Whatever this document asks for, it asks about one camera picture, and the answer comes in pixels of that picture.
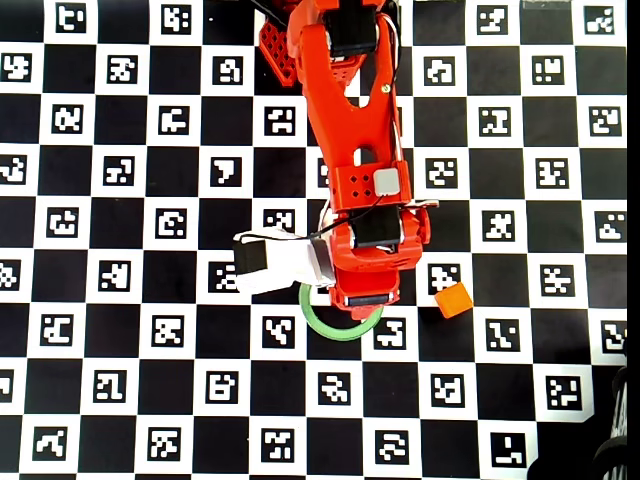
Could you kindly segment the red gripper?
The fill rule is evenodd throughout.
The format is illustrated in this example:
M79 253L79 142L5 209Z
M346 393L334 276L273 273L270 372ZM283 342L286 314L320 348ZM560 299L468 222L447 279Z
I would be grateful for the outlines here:
M378 321L399 300L400 272L416 267L431 240L429 203L377 205L336 215L327 233L335 285L331 304L353 321Z

